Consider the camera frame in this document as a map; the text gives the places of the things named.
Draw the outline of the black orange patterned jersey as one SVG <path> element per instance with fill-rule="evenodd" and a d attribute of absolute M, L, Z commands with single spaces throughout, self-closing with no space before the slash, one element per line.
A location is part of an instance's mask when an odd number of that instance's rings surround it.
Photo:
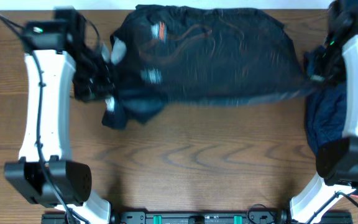
<path fill-rule="evenodd" d="M 116 92 L 102 123 L 112 129 L 169 103 L 270 103 L 316 88 L 283 24 L 259 9 L 139 5 L 110 41 Z"/>

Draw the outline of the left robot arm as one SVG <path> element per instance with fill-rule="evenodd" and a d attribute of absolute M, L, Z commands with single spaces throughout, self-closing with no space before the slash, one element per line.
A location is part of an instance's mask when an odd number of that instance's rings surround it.
<path fill-rule="evenodd" d="M 72 7 L 49 21 L 24 26 L 3 17 L 24 49 L 29 92 L 18 160 L 4 166 L 6 180 L 31 204 L 54 208 L 43 223 L 113 223 L 111 204 L 92 188 L 91 169 L 70 147 L 70 100 L 105 100 L 114 93 L 108 48 L 86 44 L 90 24 Z"/>

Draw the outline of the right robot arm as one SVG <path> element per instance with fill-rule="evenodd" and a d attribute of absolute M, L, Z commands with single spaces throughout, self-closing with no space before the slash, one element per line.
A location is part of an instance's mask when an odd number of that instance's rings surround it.
<path fill-rule="evenodd" d="M 289 203 L 285 223 L 320 223 L 340 199 L 358 196 L 358 1 L 333 1 L 324 45 L 305 54 L 324 86 L 307 99 L 306 133 L 316 174 Z"/>

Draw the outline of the navy blue garment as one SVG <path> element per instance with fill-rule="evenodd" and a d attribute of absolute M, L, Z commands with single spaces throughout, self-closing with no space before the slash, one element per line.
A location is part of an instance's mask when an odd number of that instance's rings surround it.
<path fill-rule="evenodd" d="M 346 74 L 344 63 L 334 69 L 333 77 L 320 74 L 318 60 L 323 58 L 325 48 L 319 46 L 304 54 L 304 69 L 314 92 L 306 97 L 305 131 L 308 145 L 314 155 L 328 142 L 342 138 L 346 119 Z"/>

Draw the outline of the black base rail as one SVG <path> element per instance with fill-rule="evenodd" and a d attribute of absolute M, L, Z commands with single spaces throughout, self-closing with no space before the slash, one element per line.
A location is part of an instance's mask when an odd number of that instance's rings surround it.
<path fill-rule="evenodd" d="M 42 215 L 42 224 L 66 223 L 60 213 Z M 115 215 L 112 223 L 120 224 L 278 224 L 298 223 L 290 220 L 284 211 L 268 211 L 262 209 L 245 213 L 147 213 L 124 212 Z M 322 224 L 353 224 L 350 212 L 327 212 L 323 215 Z"/>

